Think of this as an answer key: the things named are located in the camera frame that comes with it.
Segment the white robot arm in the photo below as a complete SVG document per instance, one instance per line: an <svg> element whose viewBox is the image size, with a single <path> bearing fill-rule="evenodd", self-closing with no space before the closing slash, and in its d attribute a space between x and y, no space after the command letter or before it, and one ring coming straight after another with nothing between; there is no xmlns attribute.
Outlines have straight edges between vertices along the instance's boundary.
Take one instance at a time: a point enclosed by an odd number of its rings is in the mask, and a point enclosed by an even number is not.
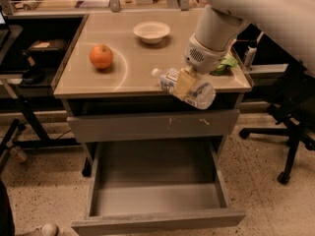
<svg viewBox="0 0 315 236"><path fill-rule="evenodd" d="M314 0L206 0L185 51L187 65L199 74L212 72L232 40L253 24L304 67L290 79L293 94L314 93Z"/></svg>

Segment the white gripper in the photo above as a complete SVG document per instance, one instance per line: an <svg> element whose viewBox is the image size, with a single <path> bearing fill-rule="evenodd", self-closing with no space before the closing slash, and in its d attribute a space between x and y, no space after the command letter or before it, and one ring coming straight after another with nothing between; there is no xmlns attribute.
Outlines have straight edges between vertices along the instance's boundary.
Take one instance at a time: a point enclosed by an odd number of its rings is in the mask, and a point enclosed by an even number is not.
<svg viewBox="0 0 315 236"><path fill-rule="evenodd" d="M190 88L197 81L196 71L199 74L209 74L214 71L228 50L214 51L203 46L192 34L185 50L185 60L189 65L179 71L173 94L184 99Z"/></svg>

